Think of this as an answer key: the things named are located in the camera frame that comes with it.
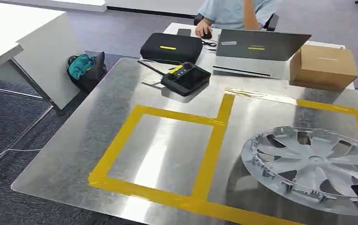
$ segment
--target brown box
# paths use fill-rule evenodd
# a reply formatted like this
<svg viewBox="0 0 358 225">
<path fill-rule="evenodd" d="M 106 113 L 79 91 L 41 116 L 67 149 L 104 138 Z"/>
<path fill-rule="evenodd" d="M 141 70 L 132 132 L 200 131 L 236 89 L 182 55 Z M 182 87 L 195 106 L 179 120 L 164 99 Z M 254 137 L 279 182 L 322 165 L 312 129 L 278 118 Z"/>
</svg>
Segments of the brown box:
<svg viewBox="0 0 358 225">
<path fill-rule="evenodd" d="M 343 90 L 357 78 L 356 63 L 346 49 L 304 45 L 290 63 L 290 84 Z"/>
</svg>

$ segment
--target metal table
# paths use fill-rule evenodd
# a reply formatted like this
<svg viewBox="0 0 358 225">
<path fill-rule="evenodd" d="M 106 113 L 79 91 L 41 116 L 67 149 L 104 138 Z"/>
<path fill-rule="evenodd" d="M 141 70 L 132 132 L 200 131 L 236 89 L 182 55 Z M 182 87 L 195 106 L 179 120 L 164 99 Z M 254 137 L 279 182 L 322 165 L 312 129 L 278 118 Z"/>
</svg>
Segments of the metal table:
<svg viewBox="0 0 358 225">
<path fill-rule="evenodd" d="M 358 223 L 275 194 L 240 159 L 249 138 L 277 126 L 358 139 L 357 90 L 213 75 L 196 97 L 183 98 L 159 80 L 121 59 L 12 189 L 153 225 Z"/>
</svg>

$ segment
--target yellow tape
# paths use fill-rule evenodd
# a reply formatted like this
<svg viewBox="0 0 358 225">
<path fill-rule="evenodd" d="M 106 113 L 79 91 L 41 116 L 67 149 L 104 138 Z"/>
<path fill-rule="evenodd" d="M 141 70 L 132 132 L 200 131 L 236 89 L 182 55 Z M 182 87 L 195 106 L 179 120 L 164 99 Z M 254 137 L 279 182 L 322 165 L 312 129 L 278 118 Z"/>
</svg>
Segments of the yellow tape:
<svg viewBox="0 0 358 225">
<path fill-rule="evenodd" d="M 125 123 L 115 136 L 113 142 L 111 142 L 103 157 L 101 157 L 100 161 L 90 173 L 88 179 L 90 185 L 91 180 L 103 180 L 105 177 L 107 177 L 108 170 L 113 165 L 115 159 L 118 157 L 118 154 L 125 145 L 126 141 L 129 139 L 130 134 L 132 133 L 136 124 L 139 122 L 141 116 L 144 114 L 145 109 L 145 106 L 137 105 L 133 109 L 132 113 L 127 117 Z"/>
<path fill-rule="evenodd" d="M 191 196 L 200 199 L 206 199 L 209 187 L 212 183 L 214 169 L 219 158 L 221 144 L 223 142 L 224 133 L 226 132 L 227 123 L 230 118 L 231 108 L 234 103 L 234 95 L 224 95 L 220 105 L 217 120 L 222 122 L 224 126 L 214 126 L 209 143 L 206 147 L 204 158 L 198 171 L 195 184 L 191 192 Z"/>
<path fill-rule="evenodd" d="M 175 47 L 167 47 L 167 46 L 160 46 L 160 48 L 169 49 L 169 50 L 176 50 Z"/>
<path fill-rule="evenodd" d="M 226 131 L 226 126 L 230 117 L 231 108 L 234 102 L 235 96 L 233 94 L 299 105 L 303 107 L 329 110 L 339 113 L 354 114 L 356 116 L 357 123 L 358 110 L 349 107 L 311 102 L 306 100 L 297 100 L 289 97 L 271 96 L 244 90 L 226 89 L 226 92 L 229 92 L 230 94 L 224 95 L 216 119 L 146 106 L 136 106 L 133 112 L 126 119 L 121 130 L 118 132 L 101 160 L 89 174 L 89 185 L 124 195 L 139 196 L 146 198 L 151 202 L 160 203 L 181 210 L 187 210 L 192 213 L 198 213 L 240 224 L 299 224 L 280 218 L 258 214 L 256 212 L 249 212 L 246 210 L 206 201 L 209 187 L 212 182 L 214 169 L 219 157 L 219 151 Z M 207 145 L 204 158 L 201 162 L 200 170 L 192 189 L 191 196 L 174 194 L 107 177 L 108 170 L 113 165 L 115 159 L 118 157 L 119 152 L 125 145 L 126 141 L 129 139 L 130 134 L 143 114 L 213 126 L 213 131 Z"/>
<path fill-rule="evenodd" d="M 169 71 L 169 73 L 172 74 L 172 73 L 176 72 L 177 70 L 179 70 L 179 69 L 182 68 L 182 67 L 183 67 L 183 65 L 179 65 L 179 66 L 177 66 L 176 68 L 174 68 L 174 69 L 172 69 L 171 71 Z"/>
<path fill-rule="evenodd" d="M 102 182 L 93 183 L 92 186 L 124 195 L 140 196 L 151 202 L 239 224 L 299 225 L 299 223 L 296 222 L 207 202 L 190 196 L 144 187 L 113 178 L 104 178 Z"/>
<path fill-rule="evenodd" d="M 261 50 L 261 51 L 264 51 L 265 48 L 255 48 L 255 47 L 248 47 L 248 49 L 251 49 L 251 50 Z"/>
</svg>

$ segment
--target metal table frame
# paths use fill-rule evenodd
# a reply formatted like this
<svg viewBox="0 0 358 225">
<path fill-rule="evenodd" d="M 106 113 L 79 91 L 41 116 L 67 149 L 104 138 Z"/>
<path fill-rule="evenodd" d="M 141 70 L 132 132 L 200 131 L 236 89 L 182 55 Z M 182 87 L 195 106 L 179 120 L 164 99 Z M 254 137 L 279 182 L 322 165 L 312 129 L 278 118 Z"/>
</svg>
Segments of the metal table frame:
<svg viewBox="0 0 358 225">
<path fill-rule="evenodd" d="M 0 93 L 4 93 L 4 94 L 8 94 L 8 95 L 13 95 L 13 96 L 20 96 L 20 97 L 25 97 L 25 98 L 29 98 L 29 99 L 33 99 L 33 100 L 38 100 L 38 101 L 44 101 L 47 102 L 49 104 L 49 107 L 39 116 L 37 117 L 22 133 L 20 133 L 20 135 L 13 141 L 11 142 L 4 150 L 8 150 L 13 148 L 14 146 L 16 146 L 52 109 L 54 109 L 58 115 L 62 115 L 63 111 L 62 109 L 60 109 L 54 102 L 53 100 L 50 99 L 50 97 L 42 90 L 42 88 L 28 75 L 28 73 L 24 70 L 23 67 L 21 67 L 17 61 L 13 58 L 11 58 L 8 63 L 14 68 L 15 71 L 17 71 L 20 76 L 22 78 L 24 78 L 24 80 L 26 80 L 27 83 L 29 83 L 40 96 L 35 96 L 35 95 L 29 95 L 29 94 L 24 94 L 24 93 L 20 93 L 20 92 L 16 92 L 16 91 L 11 91 L 11 90 L 5 90 L 5 89 L 0 89 Z M 7 154 L 7 152 L 5 152 L 4 154 L 2 154 L 0 156 L 0 160 Z M 0 173 L 0 179 L 3 179 L 4 175 L 2 173 Z"/>
</svg>

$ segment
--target teal bag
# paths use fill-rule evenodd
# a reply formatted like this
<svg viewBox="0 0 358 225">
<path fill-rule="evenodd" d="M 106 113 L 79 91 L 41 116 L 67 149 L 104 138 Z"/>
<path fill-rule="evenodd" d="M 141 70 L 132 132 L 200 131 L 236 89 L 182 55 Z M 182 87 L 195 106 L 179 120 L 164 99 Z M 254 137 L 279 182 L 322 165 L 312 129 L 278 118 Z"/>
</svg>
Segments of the teal bag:
<svg viewBox="0 0 358 225">
<path fill-rule="evenodd" d="M 94 57 L 89 57 L 87 54 L 77 56 L 77 58 L 71 62 L 68 68 L 69 74 L 76 80 L 86 74 L 87 71 L 94 67 Z"/>
<path fill-rule="evenodd" d="M 107 74 L 104 52 L 94 57 L 86 54 L 68 59 L 67 74 L 70 80 L 83 92 L 90 93 Z"/>
</svg>

